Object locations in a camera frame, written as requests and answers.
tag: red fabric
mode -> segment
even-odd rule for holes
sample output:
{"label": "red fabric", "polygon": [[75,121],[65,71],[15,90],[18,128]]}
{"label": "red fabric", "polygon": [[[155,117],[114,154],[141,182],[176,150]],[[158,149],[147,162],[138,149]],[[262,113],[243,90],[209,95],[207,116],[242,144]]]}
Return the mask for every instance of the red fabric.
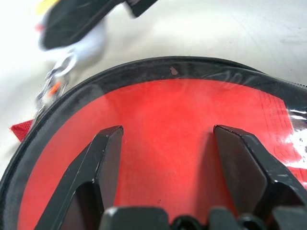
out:
{"label": "red fabric", "polygon": [[[70,117],[45,146],[25,187],[18,229],[34,229],[69,164],[101,129],[123,125],[115,206],[158,206],[170,221],[206,221],[213,206],[234,211],[213,126],[255,134],[288,167],[302,156],[283,101],[256,89],[214,80],[156,80],[114,90]],[[301,166],[289,169],[306,182]]]}
{"label": "red fabric", "polygon": [[23,141],[23,139],[25,138],[25,136],[27,136],[31,124],[32,124],[33,120],[30,121],[25,121],[16,125],[13,125],[11,127],[11,131],[15,134],[15,136],[20,140]]}

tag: yellow object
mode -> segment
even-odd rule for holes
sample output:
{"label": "yellow object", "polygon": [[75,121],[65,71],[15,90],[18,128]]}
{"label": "yellow object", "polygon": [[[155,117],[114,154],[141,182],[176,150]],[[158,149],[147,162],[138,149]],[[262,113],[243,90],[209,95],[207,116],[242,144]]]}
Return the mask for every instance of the yellow object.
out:
{"label": "yellow object", "polygon": [[59,0],[42,0],[40,3],[38,3],[35,14],[42,15],[46,13],[50,7],[54,6]]}

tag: white surface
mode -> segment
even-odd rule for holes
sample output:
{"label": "white surface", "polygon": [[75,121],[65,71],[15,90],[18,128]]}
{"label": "white surface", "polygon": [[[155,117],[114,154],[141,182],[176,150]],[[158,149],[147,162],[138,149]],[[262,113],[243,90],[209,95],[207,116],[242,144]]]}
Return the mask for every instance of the white surface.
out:
{"label": "white surface", "polygon": [[[19,145],[9,127],[33,117],[34,98],[51,67],[36,46],[30,3],[5,4],[0,9],[0,176]],[[74,83],[133,60],[187,55],[229,59],[307,84],[305,10],[305,0],[159,0],[133,20],[121,5],[107,16],[103,58],[79,67]]]}

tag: plastic wrap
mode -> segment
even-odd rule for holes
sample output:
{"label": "plastic wrap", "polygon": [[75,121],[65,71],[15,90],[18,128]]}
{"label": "plastic wrap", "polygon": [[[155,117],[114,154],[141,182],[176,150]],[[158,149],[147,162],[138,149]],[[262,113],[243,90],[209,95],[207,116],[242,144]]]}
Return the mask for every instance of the plastic wrap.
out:
{"label": "plastic wrap", "polygon": [[124,136],[115,206],[159,206],[170,220],[201,222],[214,206],[235,213],[216,124],[256,135],[307,188],[306,87],[219,59],[149,59],[91,77],[47,111],[1,182],[4,227],[33,228],[68,165],[116,125]]}

